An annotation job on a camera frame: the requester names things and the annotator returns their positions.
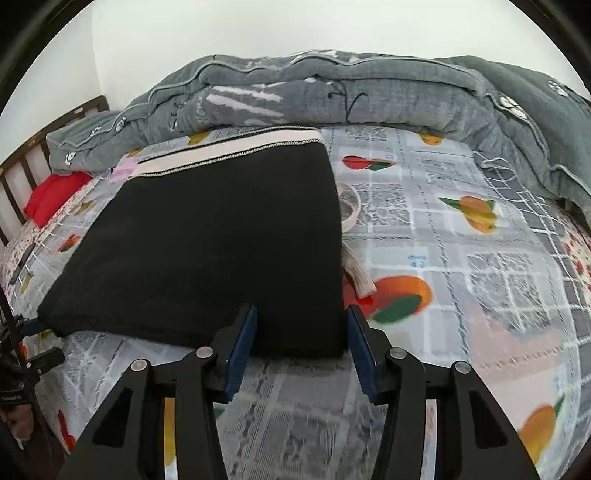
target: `orange fruit print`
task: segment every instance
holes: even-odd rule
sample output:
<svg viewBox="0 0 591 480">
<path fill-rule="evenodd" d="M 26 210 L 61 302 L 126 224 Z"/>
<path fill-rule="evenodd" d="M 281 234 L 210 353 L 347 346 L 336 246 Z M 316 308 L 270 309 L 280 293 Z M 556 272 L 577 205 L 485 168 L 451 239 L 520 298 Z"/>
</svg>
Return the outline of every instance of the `orange fruit print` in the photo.
<svg viewBox="0 0 591 480">
<path fill-rule="evenodd" d="M 438 147 L 443 142 L 443 139 L 441 137 L 438 137 L 437 135 L 431 135 L 431 134 L 419 134 L 419 135 L 420 135 L 421 139 L 423 140 L 423 143 L 426 143 L 427 145 L 430 145 L 431 147 Z"/>
<path fill-rule="evenodd" d="M 536 464 L 542 451 L 550 442 L 554 434 L 556 412 L 552 405 L 538 407 L 525 421 L 519 431 L 519 438 L 523 442 L 531 461 Z"/>
<path fill-rule="evenodd" d="M 431 288 L 422 278 L 408 275 L 380 278 L 375 282 L 377 292 L 358 299 L 347 276 L 343 277 L 345 307 L 359 305 L 367 319 L 378 323 L 395 323 L 423 311 L 431 303 Z"/>
</svg>

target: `bedsheet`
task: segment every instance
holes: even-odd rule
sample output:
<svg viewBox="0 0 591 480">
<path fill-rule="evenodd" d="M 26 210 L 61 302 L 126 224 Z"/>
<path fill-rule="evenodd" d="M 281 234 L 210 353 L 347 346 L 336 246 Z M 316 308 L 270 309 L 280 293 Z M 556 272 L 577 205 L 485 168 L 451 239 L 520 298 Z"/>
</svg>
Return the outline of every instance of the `bedsheet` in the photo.
<svg viewBox="0 0 591 480">
<path fill-rule="evenodd" d="M 51 279 L 135 161 L 235 131 L 126 155 L 40 241 L 9 292 L 14 312 L 34 315 Z M 421 298 L 396 315 L 363 304 L 371 325 L 423 361 L 472 363 L 530 442 L 540 476 L 558 478 L 589 436 L 591 318 L 556 208 L 523 188 L 508 162 L 486 160 L 459 142 L 369 125 L 322 133 L 337 181 L 355 186 L 362 200 L 345 241 L 382 298 Z M 343 294 L 356 301 L 345 281 Z M 30 355 L 53 345 L 66 353 L 66 363 L 44 375 L 37 392 L 50 426 L 69 447 L 131 361 L 159 364 L 188 352 L 95 332 L 66 339 L 46 333 L 26 341 Z M 548 409 L 554 412 L 546 415 L 550 424 L 540 424 L 535 413 Z M 216 412 L 233 479 L 366 478 L 385 418 L 385 409 L 361 393 L 349 355 L 314 362 L 251 359 L 240 392 Z M 548 430 L 551 438 L 535 441 Z M 435 438 L 430 401 L 423 478 L 433 477 Z M 168 478 L 174 478 L 174 452 L 167 459 Z"/>
</svg>

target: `red fruit print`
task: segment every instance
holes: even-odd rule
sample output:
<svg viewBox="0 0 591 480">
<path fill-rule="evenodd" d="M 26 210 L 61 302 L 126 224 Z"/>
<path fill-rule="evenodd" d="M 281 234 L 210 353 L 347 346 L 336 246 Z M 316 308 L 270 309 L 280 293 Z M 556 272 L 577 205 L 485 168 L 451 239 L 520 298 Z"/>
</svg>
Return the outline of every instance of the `red fruit print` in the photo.
<svg viewBox="0 0 591 480">
<path fill-rule="evenodd" d="M 343 163 L 347 165 L 351 170 L 363 170 L 371 165 L 369 160 L 357 155 L 347 155 L 343 157 Z"/>
<path fill-rule="evenodd" d="M 343 163 L 351 170 L 382 170 L 396 165 L 394 160 L 384 158 L 363 158 L 358 155 L 347 155 L 343 157 Z"/>
<path fill-rule="evenodd" d="M 27 358 L 29 358 L 29 350 L 27 349 L 27 346 L 24 343 L 19 342 L 18 349 L 21 351 L 21 353 L 22 353 L 23 357 L 25 358 L 25 360 Z"/>
<path fill-rule="evenodd" d="M 72 450 L 76 446 L 76 439 L 74 438 L 73 435 L 70 435 L 70 432 L 68 432 L 68 425 L 66 424 L 66 418 L 64 417 L 64 414 L 61 410 L 59 410 L 57 412 L 57 419 L 60 422 L 60 431 L 61 431 L 61 436 L 64 439 L 64 443 L 68 447 L 68 450 L 70 452 L 72 452 Z"/>
<path fill-rule="evenodd" d="M 64 242 L 57 248 L 58 252 L 67 252 L 70 248 L 76 245 L 80 241 L 80 235 L 70 235 L 64 240 Z"/>
</svg>

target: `bed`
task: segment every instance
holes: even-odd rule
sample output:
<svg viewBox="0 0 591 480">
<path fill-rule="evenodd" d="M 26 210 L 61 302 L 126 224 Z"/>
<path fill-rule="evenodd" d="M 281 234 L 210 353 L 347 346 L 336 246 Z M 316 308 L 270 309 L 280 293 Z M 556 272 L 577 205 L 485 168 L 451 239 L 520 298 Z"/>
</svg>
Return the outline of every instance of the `bed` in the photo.
<svg viewBox="0 0 591 480">
<path fill-rule="evenodd" d="M 129 152 L 117 167 L 79 190 L 44 229 L 36 229 L 21 210 L 24 198 L 17 200 L 7 178 L 21 167 L 34 188 L 43 178 L 28 166 L 30 149 L 39 146 L 45 154 L 46 133 L 92 109 L 106 109 L 104 98 L 56 120 L 3 165 L 0 182 L 22 225 L 4 253 L 2 270 L 13 313 L 35 316 L 77 243 L 137 162 L 245 131 L 216 129 Z M 472 363 L 519 431 L 533 430 L 535 436 L 536 429 L 546 428 L 533 425 L 535 412 L 554 410 L 553 434 L 536 452 L 536 461 L 542 478 L 558 478 L 591 428 L 588 234 L 556 204 L 524 188 L 506 161 L 475 161 L 460 142 L 375 125 L 324 127 L 321 132 L 336 180 L 353 185 L 362 200 L 346 242 L 378 288 L 395 290 L 397 279 L 412 277 L 411 288 L 424 299 L 424 305 L 400 318 L 373 326 L 423 361 Z M 478 201 L 489 214 L 477 219 L 466 215 L 466 205 Z M 8 235 L 2 231 L 0 236 L 7 244 Z M 14 285 L 8 285 L 32 242 L 35 250 Z M 346 303 L 356 302 L 346 281 L 343 296 Z M 157 365 L 189 351 L 100 332 L 67 338 L 43 332 L 26 338 L 24 345 L 28 356 L 51 346 L 66 354 L 64 365 L 42 377 L 37 395 L 49 426 L 67 449 L 74 448 L 133 360 L 146 358 Z M 434 403 L 427 413 L 423 477 L 432 478 Z M 313 362 L 251 359 L 241 391 L 228 406 L 216 406 L 226 470 L 235 479 L 366 478 L 384 415 L 361 393 L 348 355 Z M 165 439 L 165 461 L 167 478 L 175 478 L 170 439 Z"/>
</svg>

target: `black clamp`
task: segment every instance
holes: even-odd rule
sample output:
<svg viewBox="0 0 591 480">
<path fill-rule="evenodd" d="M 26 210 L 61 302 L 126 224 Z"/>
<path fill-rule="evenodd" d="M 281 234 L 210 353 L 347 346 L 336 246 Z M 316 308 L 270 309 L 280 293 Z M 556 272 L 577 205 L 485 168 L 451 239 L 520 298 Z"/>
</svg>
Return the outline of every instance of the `black clamp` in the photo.
<svg viewBox="0 0 591 480">
<path fill-rule="evenodd" d="M 426 399 L 437 400 L 435 480 L 539 480 L 515 429 L 467 362 L 424 364 L 346 311 L 349 347 L 363 392 L 388 405 L 372 480 L 419 480 Z"/>
<path fill-rule="evenodd" d="M 171 364 L 135 360 L 86 426 L 59 479 L 163 480 L 164 399 L 175 397 L 179 478 L 225 480 L 213 402 L 228 403 L 239 390 L 256 322 L 256 309 L 245 304 L 210 346 Z"/>
<path fill-rule="evenodd" d="M 345 312 L 349 347 L 363 392 L 387 404 L 372 480 L 420 480 L 426 400 L 437 400 L 436 480 L 539 480 L 517 433 L 474 369 L 424 364 L 358 306 Z M 210 346 L 152 367 L 138 359 L 124 372 L 82 433 L 60 480 L 163 480 L 164 399 L 176 398 L 180 480 L 226 480 L 213 402 L 228 403 L 242 382 L 256 334 L 244 305 Z"/>
</svg>

